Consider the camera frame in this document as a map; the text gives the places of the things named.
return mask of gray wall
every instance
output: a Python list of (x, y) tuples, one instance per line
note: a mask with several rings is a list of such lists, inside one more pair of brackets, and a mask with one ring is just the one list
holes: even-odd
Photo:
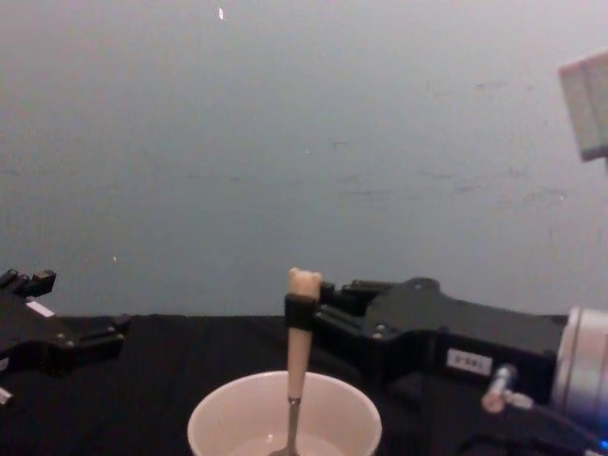
[[(223, 20), (219, 17), (222, 8)], [(589, 0), (6, 1), (0, 259), (62, 313), (273, 314), (293, 265), (608, 309), (557, 68)]]

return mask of white paper cup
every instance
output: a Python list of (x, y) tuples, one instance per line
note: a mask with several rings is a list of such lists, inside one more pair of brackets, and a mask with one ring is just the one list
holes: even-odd
[[(287, 443), (287, 372), (243, 377), (205, 397), (188, 422), (195, 456), (268, 456)], [(372, 456), (382, 424), (373, 402), (335, 378), (306, 374), (300, 456)]]

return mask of white label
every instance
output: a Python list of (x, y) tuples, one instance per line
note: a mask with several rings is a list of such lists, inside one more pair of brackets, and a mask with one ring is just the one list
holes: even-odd
[(51, 309), (47, 309), (45, 306), (36, 301), (30, 301), (27, 303), (27, 306), (33, 311), (37, 312), (44, 318), (49, 318), (50, 316), (54, 316), (55, 313)]
[(447, 366), (460, 371), (489, 376), (492, 372), (492, 358), (467, 351), (449, 349), (447, 351)]

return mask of black table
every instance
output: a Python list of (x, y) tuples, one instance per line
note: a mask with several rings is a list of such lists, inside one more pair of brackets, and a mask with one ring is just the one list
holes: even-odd
[[(67, 322), (78, 331), (96, 321)], [(286, 357), (279, 317), (134, 317), (117, 359), (59, 378), (19, 372), (3, 379), (15, 401), (0, 410), (0, 455), (190, 455), (186, 427), (196, 404), (241, 376), (284, 370)], [(375, 403), (384, 428), (379, 456), (420, 454), (419, 376), (374, 387), (318, 349), (311, 371), (349, 382)], [(444, 408), (460, 393), (446, 390), (435, 402)], [(453, 428), (468, 426), (462, 413), (453, 408), (444, 419)], [(504, 453), (486, 447), (467, 453), (473, 454)]]

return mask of silver cylinder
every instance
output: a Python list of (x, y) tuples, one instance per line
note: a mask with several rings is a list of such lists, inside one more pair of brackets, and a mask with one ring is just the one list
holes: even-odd
[(553, 409), (608, 435), (608, 312), (577, 307), (561, 336)]

